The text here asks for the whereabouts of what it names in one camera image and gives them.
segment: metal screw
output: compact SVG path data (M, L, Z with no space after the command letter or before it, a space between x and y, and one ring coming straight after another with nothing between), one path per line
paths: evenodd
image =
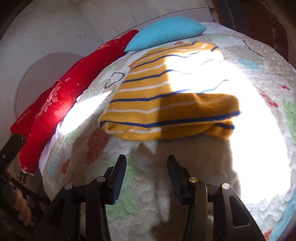
M192 183L196 183L197 178L196 177L189 177L189 181L192 182Z
M71 183L68 183L65 185L66 190L70 190L72 187L73 187L73 185Z
M96 181L97 182L99 182L99 183L102 183L102 182L104 182L106 179L105 179L105 177L103 177L103 176L100 176L100 177L98 177L97 179L96 179Z
M228 183L223 183L223 184L222 184L222 187L223 187L224 189L229 189L229 188L230 188L230 185L229 185Z

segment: turquoise cushion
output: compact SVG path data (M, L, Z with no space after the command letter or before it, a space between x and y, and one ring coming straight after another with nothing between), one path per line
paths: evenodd
M207 28L185 17L162 19L138 32L127 45L125 52L140 51L176 40L192 38Z

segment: yellow cloth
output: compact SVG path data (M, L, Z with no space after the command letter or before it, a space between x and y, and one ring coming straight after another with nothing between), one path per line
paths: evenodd
M148 51L135 62L100 117L101 128L130 141L202 132L228 139L234 129L231 119L240 113L239 102L233 95L211 93L228 80L208 80L205 72L215 71L213 62L222 61L212 43Z

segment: quilted blanket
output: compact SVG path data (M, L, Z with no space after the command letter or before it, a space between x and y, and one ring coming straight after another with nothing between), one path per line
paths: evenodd
M151 49L194 41L219 47L225 61L217 76L226 75L227 93L238 98L242 112L234 121L230 140L200 134L134 142L100 129L98 119L120 84L135 61L151 49L126 55L106 67L61 125L42 173L50 199L64 184L89 183L120 154L127 157L119 199L107 207L113 240L180 240L187 209L174 197L166 170L168 155L174 155L205 183L228 182L267 240L277 240L295 213L296 74L271 47L229 29L221 30L218 24L214 28L203 24L208 30L202 36ZM209 205L209 240L211 214Z

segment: bed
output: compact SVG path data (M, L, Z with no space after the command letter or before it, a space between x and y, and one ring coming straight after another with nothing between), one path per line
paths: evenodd
M83 185L103 175L119 154L127 157L120 197L107 207L113 240L179 240L186 208L173 195L166 158L207 184L228 182L246 205L266 240L277 240L296 205L296 72L275 50L217 23L201 23L201 35L167 43L216 44L225 58L230 93L239 99L241 115L230 140L200 134L171 141L134 142L99 128L106 109L134 62L151 49L127 53L106 67L77 99L39 161L50 199L66 183ZM209 204L209 234L212 209ZM84 230L82 211L82 233Z

